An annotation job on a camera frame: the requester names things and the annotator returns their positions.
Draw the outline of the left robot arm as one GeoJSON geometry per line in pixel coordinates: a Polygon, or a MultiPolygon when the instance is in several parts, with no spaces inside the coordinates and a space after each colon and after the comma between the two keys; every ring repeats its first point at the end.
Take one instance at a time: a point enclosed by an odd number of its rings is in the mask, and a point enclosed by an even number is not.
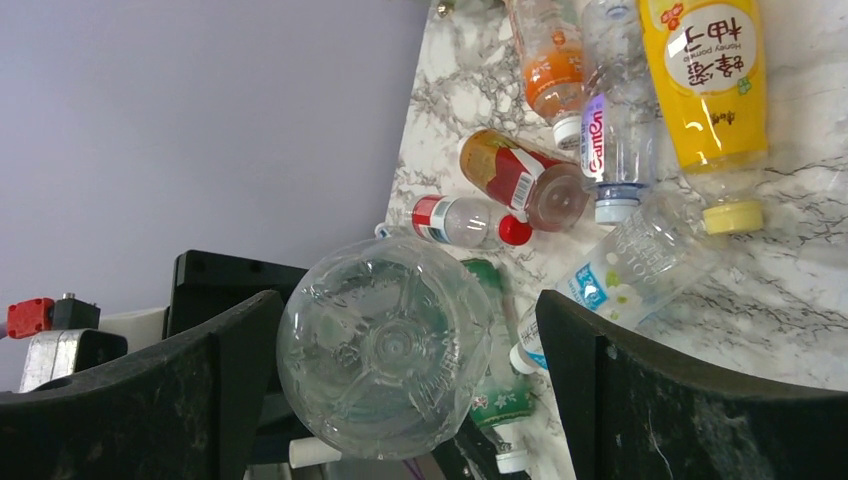
{"type": "Polygon", "coordinates": [[[238,479],[305,436],[275,362],[298,267],[190,250],[175,264],[159,342],[123,356],[93,479],[238,479]]]}

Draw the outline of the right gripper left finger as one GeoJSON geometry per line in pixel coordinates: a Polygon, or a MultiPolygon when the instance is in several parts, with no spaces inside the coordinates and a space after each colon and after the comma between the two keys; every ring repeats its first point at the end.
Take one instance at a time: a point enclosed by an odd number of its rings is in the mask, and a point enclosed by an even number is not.
{"type": "Polygon", "coordinates": [[[1,398],[5,479],[239,479],[284,303],[260,292],[178,335],[1,398]]]}

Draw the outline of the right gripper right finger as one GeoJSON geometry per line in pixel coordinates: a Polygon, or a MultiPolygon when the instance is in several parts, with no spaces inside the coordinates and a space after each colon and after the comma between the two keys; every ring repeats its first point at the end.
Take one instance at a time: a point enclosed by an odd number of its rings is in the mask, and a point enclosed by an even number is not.
{"type": "Polygon", "coordinates": [[[580,479],[843,479],[844,392],[683,354],[543,291],[537,325],[580,479]]]}

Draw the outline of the white blue label bottle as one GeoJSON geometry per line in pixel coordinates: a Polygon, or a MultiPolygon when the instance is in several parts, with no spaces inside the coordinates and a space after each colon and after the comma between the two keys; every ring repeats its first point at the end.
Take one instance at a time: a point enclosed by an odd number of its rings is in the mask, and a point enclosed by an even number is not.
{"type": "Polygon", "coordinates": [[[698,206],[679,193],[652,193],[552,289],[633,330],[711,273],[725,245],[707,233],[698,206]]]}

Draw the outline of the clear green label bottle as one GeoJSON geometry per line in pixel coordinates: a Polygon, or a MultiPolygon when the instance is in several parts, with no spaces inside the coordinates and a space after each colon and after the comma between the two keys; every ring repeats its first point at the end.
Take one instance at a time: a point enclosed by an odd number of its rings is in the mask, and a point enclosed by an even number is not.
{"type": "Polygon", "coordinates": [[[460,430],[492,351],[479,281],[441,248],[369,239],[323,258],[286,302],[280,382],[298,419],[342,454],[405,460],[460,430]]]}

